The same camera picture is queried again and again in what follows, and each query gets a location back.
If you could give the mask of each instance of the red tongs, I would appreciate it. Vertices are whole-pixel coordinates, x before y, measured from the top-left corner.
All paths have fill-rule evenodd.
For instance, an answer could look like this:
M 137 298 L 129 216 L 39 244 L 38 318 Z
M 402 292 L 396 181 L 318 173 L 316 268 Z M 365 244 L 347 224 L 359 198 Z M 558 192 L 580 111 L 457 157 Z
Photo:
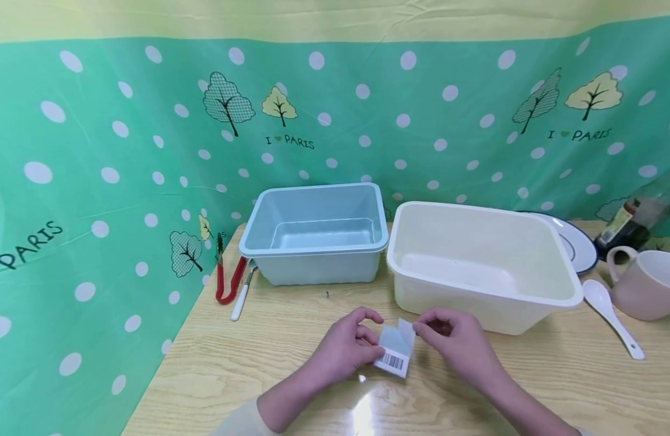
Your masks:
M 233 301 L 235 298 L 235 293 L 238 292 L 238 286 L 240 285 L 240 280 L 243 278 L 243 272 L 246 269 L 246 265 L 248 264 L 248 260 L 244 258 L 243 256 L 240 256 L 240 260 L 238 261 L 238 266 L 235 267 L 235 272 L 233 272 L 233 277 L 231 278 L 231 292 L 226 295 L 226 297 L 223 296 L 223 290 L 224 290 L 224 284 L 223 284 L 223 237 L 221 235 L 217 235 L 216 238 L 216 249 L 218 251 L 217 253 L 217 261 L 218 265 L 216 268 L 218 269 L 218 280 L 216 280 L 216 301 L 219 302 L 219 304 L 229 304 L 230 302 Z

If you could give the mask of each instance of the mug handle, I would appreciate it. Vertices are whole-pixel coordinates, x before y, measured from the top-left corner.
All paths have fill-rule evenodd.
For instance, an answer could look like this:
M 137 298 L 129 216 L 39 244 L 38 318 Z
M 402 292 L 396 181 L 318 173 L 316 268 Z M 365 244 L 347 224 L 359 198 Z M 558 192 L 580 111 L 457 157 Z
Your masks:
M 606 254 L 606 263 L 608 263 L 608 272 L 614 284 L 620 280 L 620 273 L 618 272 L 618 267 L 616 267 L 616 253 L 621 251 L 628 255 L 628 265 L 638 254 L 636 249 L 627 246 L 614 247 L 608 251 L 608 254 Z

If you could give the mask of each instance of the mug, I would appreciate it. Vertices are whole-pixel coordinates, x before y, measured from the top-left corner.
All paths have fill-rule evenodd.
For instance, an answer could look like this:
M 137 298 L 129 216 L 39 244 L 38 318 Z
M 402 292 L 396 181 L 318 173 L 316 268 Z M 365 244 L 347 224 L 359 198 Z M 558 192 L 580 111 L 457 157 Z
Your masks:
M 628 255 L 627 270 L 621 274 L 615 257 Z M 654 321 L 670 315 L 670 253 L 643 251 L 630 247 L 611 248 L 606 255 L 608 271 L 613 279 L 613 304 L 625 315 L 642 321 Z

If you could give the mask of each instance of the left hand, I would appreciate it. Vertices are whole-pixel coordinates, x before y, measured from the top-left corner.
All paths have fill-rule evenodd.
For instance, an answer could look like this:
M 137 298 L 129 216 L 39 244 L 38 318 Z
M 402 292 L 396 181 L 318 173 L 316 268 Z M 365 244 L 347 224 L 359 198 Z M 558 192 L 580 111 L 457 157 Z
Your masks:
M 363 320 L 383 323 L 383 317 L 372 309 L 354 309 L 327 330 L 320 345 L 306 362 L 312 373 L 321 377 L 319 381 L 323 385 L 334 385 L 347 379 L 357 368 L 373 363 L 386 353 L 383 347 L 378 346 L 378 335 L 359 324 Z

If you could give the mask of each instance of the polka dot fabric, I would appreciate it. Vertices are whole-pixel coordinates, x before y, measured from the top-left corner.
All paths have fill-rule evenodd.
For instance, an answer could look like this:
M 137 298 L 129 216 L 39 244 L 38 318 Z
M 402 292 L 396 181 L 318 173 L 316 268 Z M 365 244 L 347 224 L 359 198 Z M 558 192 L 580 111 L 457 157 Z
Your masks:
M 596 219 L 670 166 L 651 34 L 670 17 L 549 41 L 0 45 L 0 397 L 22 394 L 0 429 L 119 434 L 262 190 Z M 570 99 L 596 78 L 609 107 Z

